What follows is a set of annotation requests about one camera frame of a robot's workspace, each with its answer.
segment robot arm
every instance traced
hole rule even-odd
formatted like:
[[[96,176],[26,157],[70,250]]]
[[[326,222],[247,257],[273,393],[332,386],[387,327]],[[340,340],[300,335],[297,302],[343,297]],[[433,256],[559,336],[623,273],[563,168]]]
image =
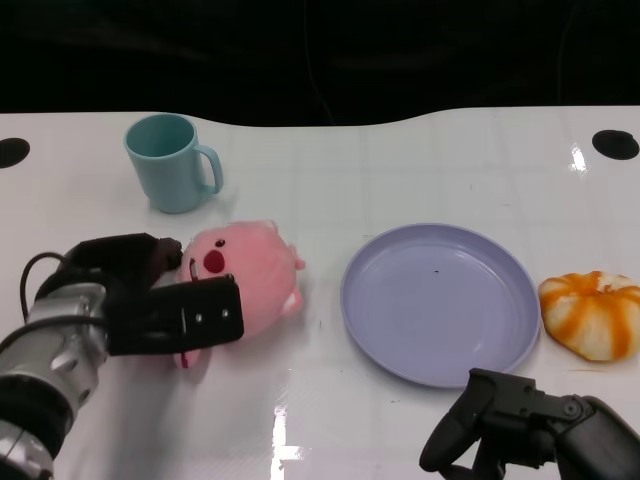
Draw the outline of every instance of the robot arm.
[[[429,438],[420,466],[447,480],[502,480],[507,463],[556,462],[563,480],[640,478],[640,437],[593,397],[554,397],[535,381],[470,372],[466,390]],[[473,467],[452,465],[473,443]]]
[[[53,478],[108,355],[182,353],[242,337],[233,277],[155,288],[181,257],[179,242],[146,234],[90,240],[64,257],[25,326],[0,342],[0,479]]]

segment dark background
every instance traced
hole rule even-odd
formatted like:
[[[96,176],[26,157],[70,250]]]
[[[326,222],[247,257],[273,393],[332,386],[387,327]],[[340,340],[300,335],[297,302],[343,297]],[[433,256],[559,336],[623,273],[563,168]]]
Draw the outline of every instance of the dark background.
[[[269,126],[639,104],[639,47],[635,0],[0,0],[0,112]]]

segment plush toy arm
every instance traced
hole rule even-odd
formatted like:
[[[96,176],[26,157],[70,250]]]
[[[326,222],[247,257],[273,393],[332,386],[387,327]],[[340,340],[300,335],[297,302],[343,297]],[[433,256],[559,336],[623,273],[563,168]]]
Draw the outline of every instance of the plush toy arm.
[[[191,368],[198,361],[198,357],[200,356],[200,350],[191,350],[186,353],[177,353],[174,355],[174,359],[176,364],[182,368]]]
[[[296,250],[296,247],[294,245],[289,245],[289,250],[291,251],[293,258],[295,258],[296,260],[296,270],[304,270],[304,267],[307,266],[307,262],[305,262],[300,258],[300,256],[298,255],[298,250]]]
[[[303,303],[304,302],[302,300],[302,295],[300,294],[300,290],[298,290],[298,287],[295,287],[295,289],[293,290],[293,293],[291,293],[291,295],[287,297],[287,300],[284,302],[284,305],[282,306],[282,316],[288,317],[290,315],[293,315],[294,313],[299,312],[300,309],[302,308]]]

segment black cable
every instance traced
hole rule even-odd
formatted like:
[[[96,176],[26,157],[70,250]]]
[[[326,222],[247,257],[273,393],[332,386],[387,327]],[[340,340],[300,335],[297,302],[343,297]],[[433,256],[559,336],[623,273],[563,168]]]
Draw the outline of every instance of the black cable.
[[[50,327],[65,327],[71,325],[94,325],[96,327],[108,327],[109,322],[101,318],[81,317],[75,315],[61,315],[59,317],[38,320],[37,322],[28,323],[17,330],[11,332],[2,342],[0,342],[0,354],[11,346],[19,338],[27,333]]]
[[[302,17],[303,17],[302,25],[304,30],[304,55],[305,55],[305,60],[307,61],[307,72],[309,73],[309,80],[311,81],[311,86],[313,87],[313,91],[315,92],[316,97],[318,97],[318,100],[320,100],[320,103],[322,104],[322,108],[324,109],[324,112],[327,114],[329,123],[331,124],[331,126],[335,127],[336,122],[333,118],[333,114],[331,113],[331,109],[329,108],[329,105],[327,104],[324,97],[320,93],[320,90],[316,85],[316,81],[313,78],[313,69],[311,68],[311,58],[309,56],[309,36],[307,34],[307,0],[302,0]]]
[[[560,45],[558,46],[558,59],[556,64],[556,78],[557,78],[557,98],[558,98],[558,106],[561,105],[562,101],[562,59],[564,56],[564,47],[567,42],[567,36],[569,35],[569,30],[573,25],[573,21],[576,18],[576,12],[578,10],[579,0],[572,0],[571,10],[569,11],[569,16],[567,17],[567,23],[564,25],[564,30],[562,31],[562,37],[560,37]]]
[[[29,272],[33,266],[38,263],[43,258],[55,258],[60,262],[64,262],[64,256],[55,252],[43,252],[39,253],[35,257],[33,257],[29,262],[25,265],[24,270],[22,271],[22,277],[20,277],[20,307],[22,308],[22,318],[24,322],[27,323],[27,317],[29,316],[29,308],[27,307],[27,279],[29,278]]]

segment black hole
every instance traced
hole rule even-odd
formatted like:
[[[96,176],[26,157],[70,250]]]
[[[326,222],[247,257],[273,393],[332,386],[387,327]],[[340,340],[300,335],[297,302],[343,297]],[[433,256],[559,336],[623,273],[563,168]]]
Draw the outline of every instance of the black hole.
[[[630,160],[640,153],[638,142],[628,132],[602,130],[593,136],[593,148],[614,160]]]
[[[578,413],[578,407],[576,407],[576,405],[574,405],[573,403],[567,403],[564,406],[564,413],[566,413],[569,416],[573,416],[576,413]]]
[[[9,168],[24,160],[31,147],[22,138],[6,138],[0,140],[0,168]]]

